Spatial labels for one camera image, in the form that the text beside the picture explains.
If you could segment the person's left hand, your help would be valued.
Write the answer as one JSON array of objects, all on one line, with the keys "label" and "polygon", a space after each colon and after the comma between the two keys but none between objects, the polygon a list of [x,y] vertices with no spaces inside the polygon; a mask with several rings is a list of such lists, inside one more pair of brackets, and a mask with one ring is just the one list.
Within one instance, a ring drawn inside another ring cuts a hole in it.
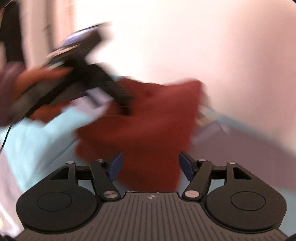
[{"label": "person's left hand", "polygon": [[[56,81],[72,71],[71,68],[57,67],[55,69],[49,69],[46,67],[29,69],[22,72],[15,80],[11,99],[17,100],[21,94],[23,94],[29,87],[40,81]],[[44,105],[37,109],[30,119],[36,121],[42,121],[48,123],[60,113],[63,108],[67,107],[70,102],[64,102],[55,106]]]}]

